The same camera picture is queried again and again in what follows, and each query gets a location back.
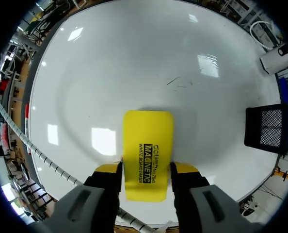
black mesh object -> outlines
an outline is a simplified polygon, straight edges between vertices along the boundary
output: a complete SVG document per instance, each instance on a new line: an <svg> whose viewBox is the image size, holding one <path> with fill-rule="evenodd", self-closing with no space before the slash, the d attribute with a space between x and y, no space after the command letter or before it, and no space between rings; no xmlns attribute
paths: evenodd
<svg viewBox="0 0 288 233"><path fill-rule="evenodd" d="M246 109L244 144L277 154L288 151L288 106L274 104Z"/></svg>

white device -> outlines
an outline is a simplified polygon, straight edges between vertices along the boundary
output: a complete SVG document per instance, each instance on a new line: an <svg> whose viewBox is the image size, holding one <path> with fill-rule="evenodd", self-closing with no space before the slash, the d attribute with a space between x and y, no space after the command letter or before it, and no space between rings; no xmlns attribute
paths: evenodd
<svg viewBox="0 0 288 233"><path fill-rule="evenodd" d="M262 67L268 74L275 74L288 67L288 45L282 44L260 57Z"/></svg>

white cable tube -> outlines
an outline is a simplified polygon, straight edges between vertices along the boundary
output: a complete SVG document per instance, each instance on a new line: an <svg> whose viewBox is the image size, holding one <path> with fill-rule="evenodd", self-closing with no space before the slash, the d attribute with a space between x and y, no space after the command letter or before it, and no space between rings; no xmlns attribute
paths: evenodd
<svg viewBox="0 0 288 233"><path fill-rule="evenodd" d="M9 117L5 109L0 103L0 114L3 116L7 124L10 128L17 134L20 140L27 146L32 154L38 156L45 164L47 164L50 168L52 168L56 173L58 173L61 177L65 178L67 181L71 182L74 186L83 185L82 182L77 180L75 177L68 174L61 167L56 165L53 161L51 161L44 153L41 152L34 144L31 142L27 136L18 128L18 126L13 122L13 120ZM125 210L119 208L117 215L124 220L126 223L130 224L136 230L142 233L151 233L155 230L146 225L145 223L138 220L136 217L132 216Z"/></svg>
<svg viewBox="0 0 288 233"><path fill-rule="evenodd" d="M261 43L260 41L258 41L258 40L255 38L255 36L253 36L253 34L252 34L252 29L253 29L253 27L254 27L256 24L259 24L259 23L270 24L269 22L266 22L266 21L256 21L256 22L253 23L253 24L251 25L251 27L250 27L250 34L251 34L252 38L253 38L258 44L261 45L261 47L263 47L263 48L265 48L265 49L267 49L267 50L272 50L272 49L273 49L272 47L265 46L263 43Z"/></svg>

yellow eraser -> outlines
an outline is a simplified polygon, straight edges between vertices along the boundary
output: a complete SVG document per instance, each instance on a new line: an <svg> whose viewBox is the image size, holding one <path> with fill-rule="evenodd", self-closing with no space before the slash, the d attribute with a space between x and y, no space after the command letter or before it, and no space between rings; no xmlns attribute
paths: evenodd
<svg viewBox="0 0 288 233"><path fill-rule="evenodd" d="M172 114L128 111L123 132L127 199L165 200L173 144Z"/></svg>

mesh panel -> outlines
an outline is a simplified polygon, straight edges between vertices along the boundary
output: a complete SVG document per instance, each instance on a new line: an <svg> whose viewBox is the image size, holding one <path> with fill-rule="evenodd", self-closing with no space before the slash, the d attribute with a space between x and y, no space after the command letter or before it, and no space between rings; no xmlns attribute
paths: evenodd
<svg viewBox="0 0 288 233"><path fill-rule="evenodd" d="M261 136L263 145L280 147L282 137L282 110L261 112Z"/></svg>

